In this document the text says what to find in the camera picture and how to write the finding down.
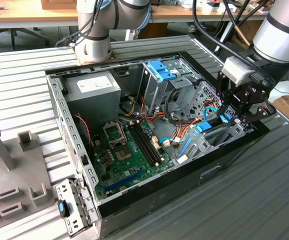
office chair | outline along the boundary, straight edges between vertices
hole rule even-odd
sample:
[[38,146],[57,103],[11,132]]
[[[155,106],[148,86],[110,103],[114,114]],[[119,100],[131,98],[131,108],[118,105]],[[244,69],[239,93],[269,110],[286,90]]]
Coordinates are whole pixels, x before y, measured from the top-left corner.
[[29,35],[32,35],[32,36],[35,36],[35,37],[40,38],[40,39],[43,39],[44,40],[44,44],[46,46],[50,45],[50,41],[49,41],[49,39],[46,36],[44,36],[42,34],[39,34],[39,33],[36,33],[34,31],[30,31],[30,30],[25,29],[25,28],[0,28],[0,33],[7,32],[7,31],[10,31],[10,35],[11,35],[11,49],[13,51],[15,50],[15,37],[17,36],[17,31],[23,32],[23,33],[26,33],[26,34],[29,34]]

blue cable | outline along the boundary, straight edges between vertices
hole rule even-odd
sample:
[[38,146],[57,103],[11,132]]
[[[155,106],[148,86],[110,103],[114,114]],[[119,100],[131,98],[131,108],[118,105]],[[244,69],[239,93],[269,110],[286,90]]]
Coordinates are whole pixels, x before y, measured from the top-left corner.
[[169,137],[163,137],[163,138],[161,138],[160,140],[159,140],[159,143],[163,143],[163,141],[165,141],[165,140],[169,140],[170,138]]
[[208,109],[214,111],[215,113],[217,112],[217,109],[216,109],[215,107],[207,106],[207,107],[203,110],[203,120],[207,120],[207,110],[208,110]]

ram slot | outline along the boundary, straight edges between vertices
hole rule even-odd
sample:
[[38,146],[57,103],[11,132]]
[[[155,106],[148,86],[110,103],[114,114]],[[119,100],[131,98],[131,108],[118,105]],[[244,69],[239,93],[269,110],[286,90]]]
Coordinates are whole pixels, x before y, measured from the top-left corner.
[[140,126],[132,126],[129,128],[129,132],[151,167],[153,167],[157,162],[160,162],[160,157],[158,156],[154,147],[148,141],[147,136],[143,133]]

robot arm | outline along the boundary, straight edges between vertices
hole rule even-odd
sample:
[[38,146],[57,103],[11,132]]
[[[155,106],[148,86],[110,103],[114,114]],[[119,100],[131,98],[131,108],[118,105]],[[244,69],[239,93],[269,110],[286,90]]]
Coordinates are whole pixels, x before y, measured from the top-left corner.
[[[79,29],[94,14],[96,0],[78,0]],[[81,63],[103,62],[110,58],[111,44],[109,30],[142,29],[150,20],[150,0],[103,0],[96,21],[87,36],[82,36],[75,43],[75,53]],[[85,27],[86,32],[91,22]]]
[[[242,55],[268,73],[268,82],[236,57],[229,57],[218,74],[217,95],[223,114],[229,105],[236,109],[235,118],[254,122],[276,113],[268,102],[271,90],[289,71],[289,1],[276,0],[253,39],[253,46]],[[249,109],[260,104],[255,114]]]

blue tab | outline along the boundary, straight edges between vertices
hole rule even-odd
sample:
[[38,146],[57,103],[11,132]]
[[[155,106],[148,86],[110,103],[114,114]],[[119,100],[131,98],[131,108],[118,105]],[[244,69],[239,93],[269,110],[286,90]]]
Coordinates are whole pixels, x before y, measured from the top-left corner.
[[204,131],[207,131],[208,129],[212,129],[212,126],[209,124],[209,122],[204,121],[196,126],[196,129],[199,131],[199,133],[203,133]]
[[168,67],[165,66],[161,61],[150,61],[148,62],[148,66],[162,82],[177,78],[177,76],[172,74]]
[[233,116],[230,113],[227,113],[225,115],[220,115],[220,118],[225,124],[227,124],[233,118]]
[[60,212],[63,212],[63,211],[65,210],[64,204],[63,204],[63,203],[60,203],[60,204],[59,204],[59,208],[60,208]]
[[186,141],[185,145],[183,146],[183,148],[181,149],[181,152],[179,153],[179,156],[181,157],[182,154],[184,154],[185,150],[187,149],[187,147],[189,146],[189,144],[191,143],[192,138],[189,137],[188,140]]

